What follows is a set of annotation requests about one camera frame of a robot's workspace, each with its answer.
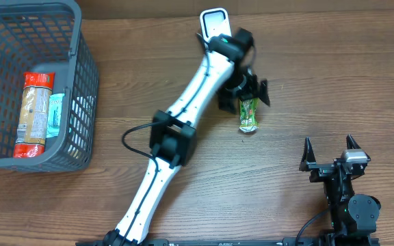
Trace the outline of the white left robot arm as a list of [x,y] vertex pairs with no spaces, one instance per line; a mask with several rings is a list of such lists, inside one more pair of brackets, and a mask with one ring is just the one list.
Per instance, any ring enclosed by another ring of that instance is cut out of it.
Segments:
[[102,245],[140,245],[170,181],[185,166],[196,147],[196,128],[210,100],[236,112],[237,100],[259,99],[270,104],[267,81],[259,81],[252,64],[242,65],[248,51],[255,51],[252,34],[239,29],[234,36],[220,34],[202,40],[204,57],[193,79],[167,111],[157,111],[146,126],[150,129],[150,152],[143,181],[133,201]]

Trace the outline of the green snack packet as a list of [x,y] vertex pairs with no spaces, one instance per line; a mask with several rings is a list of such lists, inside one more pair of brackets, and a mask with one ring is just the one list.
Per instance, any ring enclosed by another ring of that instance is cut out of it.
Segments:
[[256,120],[257,105],[257,98],[239,101],[239,129],[243,133],[252,133],[258,129],[258,122]]

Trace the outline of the teal wipes packet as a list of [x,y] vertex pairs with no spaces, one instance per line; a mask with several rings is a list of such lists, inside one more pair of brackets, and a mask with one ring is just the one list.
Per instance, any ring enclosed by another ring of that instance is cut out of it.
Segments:
[[64,94],[52,94],[49,99],[47,138],[57,137],[60,131]]

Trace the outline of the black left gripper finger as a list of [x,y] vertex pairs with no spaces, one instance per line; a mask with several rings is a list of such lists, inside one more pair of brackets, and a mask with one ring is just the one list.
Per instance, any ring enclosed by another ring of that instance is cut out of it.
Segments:
[[235,97],[232,97],[231,95],[224,94],[221,92],[218,93],[218,108],[220,110],[228,113],[236,114],[237,113],[236,103],[237,103],[237,99]]
[[270,106],[270,98],[268,94],[268,81],[264,79],[260,82],[259,86],[259,99],[266,104],[268,107]]

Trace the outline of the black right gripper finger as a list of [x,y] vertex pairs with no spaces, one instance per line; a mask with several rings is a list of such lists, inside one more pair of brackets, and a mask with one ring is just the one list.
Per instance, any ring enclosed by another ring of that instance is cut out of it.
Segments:
[[303,151],[301,163],[316,164],[315,155],[309,137],[306,137],[304,141],[304,151]]
[[356,143],[355,139],[350,134],[346,136],[346,146],[348,150],[360,149],[360,146]]

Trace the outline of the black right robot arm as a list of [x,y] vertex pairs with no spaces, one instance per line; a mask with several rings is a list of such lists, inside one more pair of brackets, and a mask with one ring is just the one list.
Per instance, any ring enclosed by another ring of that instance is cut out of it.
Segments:
[[373,245],[371,234],[376,231],[376,221],[381,204],[374,196],[355,194],[352,181],[363,176],[370,156],[351,135],[346,137],[346,149],[332,163],[316,161],[311,140],[304,141],[304,152],[299,170],[309,172],[310,182],[321,182],[328,203],[331,230],[318,238],[321,245]]

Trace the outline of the orange noodle packet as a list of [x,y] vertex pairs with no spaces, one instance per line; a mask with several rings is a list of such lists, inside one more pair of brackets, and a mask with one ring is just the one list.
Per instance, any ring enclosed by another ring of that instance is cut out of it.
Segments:
[[55,73],[25,72],[23,97],[16,130],[14,158],[31,158],[44,153],[47,138],[49,99]]

